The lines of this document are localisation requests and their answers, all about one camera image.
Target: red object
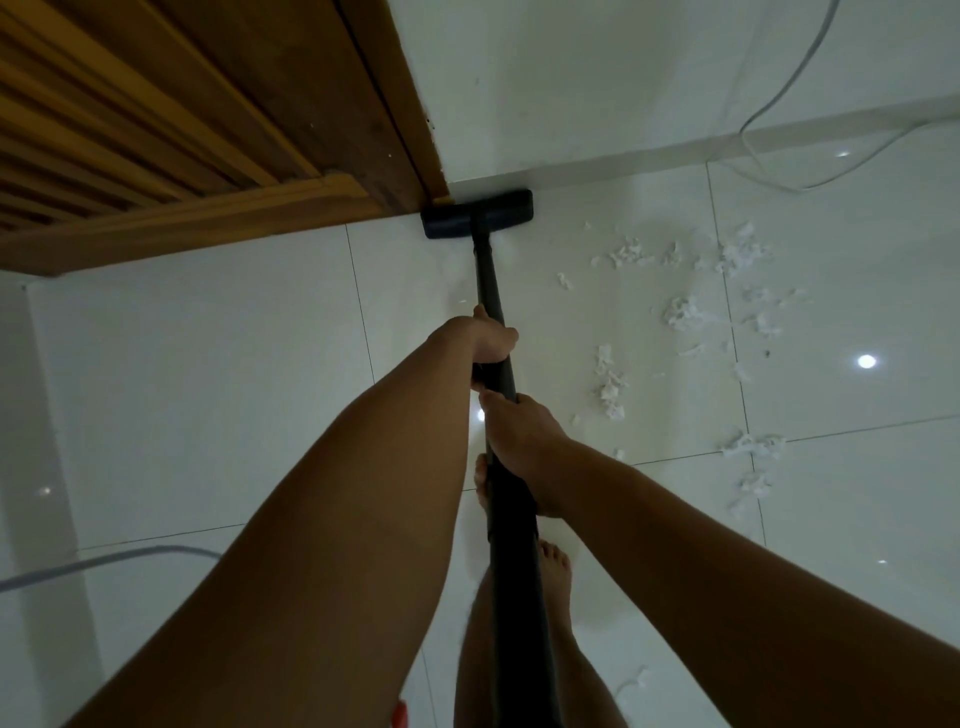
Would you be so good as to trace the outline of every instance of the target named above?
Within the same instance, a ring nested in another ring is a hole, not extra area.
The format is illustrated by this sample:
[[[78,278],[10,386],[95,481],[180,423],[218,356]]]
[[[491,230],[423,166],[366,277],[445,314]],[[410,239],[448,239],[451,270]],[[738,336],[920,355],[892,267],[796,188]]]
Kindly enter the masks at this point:
[[[410,717],[407,715],[407,704],[402,700],[396,702],[394,716],[390,718],[390,728],[410,728]]]

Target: person's right hand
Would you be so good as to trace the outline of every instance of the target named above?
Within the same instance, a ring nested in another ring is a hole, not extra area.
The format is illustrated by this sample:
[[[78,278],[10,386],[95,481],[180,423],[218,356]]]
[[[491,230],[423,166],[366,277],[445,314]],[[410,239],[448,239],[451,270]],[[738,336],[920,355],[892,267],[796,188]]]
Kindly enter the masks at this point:
[[[498,392],[480,392],[487,440],[507,470],[523,478],[544,516],[556,507],[544,482],[543,462],[567,440],[550,410],[527,395],[516,395],[516,404]]]

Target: person's right arm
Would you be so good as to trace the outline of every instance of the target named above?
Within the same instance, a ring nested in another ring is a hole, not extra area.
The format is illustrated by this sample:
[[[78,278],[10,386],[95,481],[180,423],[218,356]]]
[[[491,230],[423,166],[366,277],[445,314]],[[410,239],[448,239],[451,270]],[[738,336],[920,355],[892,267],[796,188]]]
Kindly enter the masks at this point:
[[[481,393],[487,436],[737,726],[960,725],[960,652],[741,537],[549,411]]]

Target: cable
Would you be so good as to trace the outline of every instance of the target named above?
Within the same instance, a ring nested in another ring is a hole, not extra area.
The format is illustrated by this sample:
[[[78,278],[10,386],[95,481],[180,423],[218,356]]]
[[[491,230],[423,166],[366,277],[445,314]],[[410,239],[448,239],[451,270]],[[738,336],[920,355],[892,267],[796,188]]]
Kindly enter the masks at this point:
[[[783,85],[783,88],[781,88],[774,95],[774,97],[770,99],[770,101],[768,101],[766,104],[760,107],[757,111],[751,114],[750,118],[743,123],[742,127],[740,127],[740,131],[737,133],[737,136],[739,136],[740,141],[743,143],[744,148],[747,150],[748,154],[753,159],[754,163],[756,164],[757,168],[760,170],[760,173],[762,174],[764,179],[760,180],[739,169],[736,169],[735,167],[732,167],[733,171],[735,171],[737,174],[741,175],[742,177],[745,177],[748,180],[751,180],[752,182],[769,184],[770,186],[775,187],[776,189],[782,189],[787,192],[808,192],[811,189],[822,187],[825,184],[830,184],[835,180],[839,180],[841,177],[845,175],[849,175],[850,172],[852,172],[853,170],[859,169],[868,161],[870,161],[871,159],[876,157],[878,154],[883,152],[885,149],[889,148],[896,142],[900,141],[908,134],[915,132],[917,129],[928,127],[934,123],[940,123],[940,122],[923,121],[923,122],[918,122],[916,124],[913,124],[907,129],[903,130],[902,132],[897,133],[893,138],[885,141],[883,144],[881,144],[878,148],[876,148],[873,152],[871,152],[865,158],[861,159],[854,166],[849,167],[843,170],[842,172],[839,172],[833,175],[832,177],[828,177],[825,180],[815,182],[814,184],[807,184],[802,187],[795,187],[790,184],[779,182],[772,174],[770,174],[770,171],[764,166],[763,162],[760,161],[760,157],[756,149],[754,149],[753,145],[747,139],[747,135],[746,135],[747,129],[750,127],[751,124],[757,121],[758,118],[760,118],[763,114],[765,114],[767,111],[772,109],[780,101],[780,99],[783,98],[786,92],[790,90],[790,87],[794,83],[796,83],[797,80],[800,78],[801,74],[809,65],[810,61],[813,60],[813,57],[816,55],[817,51],[820,50],[820,46],[823,45],[824,38],[827,37],[827,31],[829,31],[830,26],[833,25],[833,18],[837,14],[837,8],[839,6],[840,6],[840,0],[830,0],[829,7],[827,8],[827,14],[824,16],[824,21],[820,24],[820,30],[817,31],[817,36],[813,38],[813,42],[810,43],[810,47],[806,49],[806,53],[804,54],[804,59],[800,61],[800,65],[797,66],[796,70],[790,75],[790,78],[787,79],[787,82],[786,84]]]
[[[57,579],[61,576],[76,573],[77,571],[95,569],[96,567],[101,567],[106,564],[126,561],[127,559],[136,559],[141,556],[154,556],[159,553],[188,553],[194,556],[206,556],[214,560],[219,560],[220,557],[223,556],[222,553],[217,553],[216,551],[211,551],[206,548],[195,548],[193,546],[144,546],[143,548],[131,548],[129,551],[97,556],[84,561],[76,561],[72,564],[52,567],[51,569],[29,571],[28,573],[22,573],[10,579],[4,579],[0,581],[0,594],[30,587],[43,581],[49,581],[50,579]]]

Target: brown wooden door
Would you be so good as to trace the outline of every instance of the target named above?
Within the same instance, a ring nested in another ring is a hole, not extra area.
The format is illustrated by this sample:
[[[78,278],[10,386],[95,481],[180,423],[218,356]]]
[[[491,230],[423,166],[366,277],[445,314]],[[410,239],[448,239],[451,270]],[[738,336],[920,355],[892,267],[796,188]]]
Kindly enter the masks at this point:
[[[385,0],[0,0],[0,268],[55,275],[445,195]]]

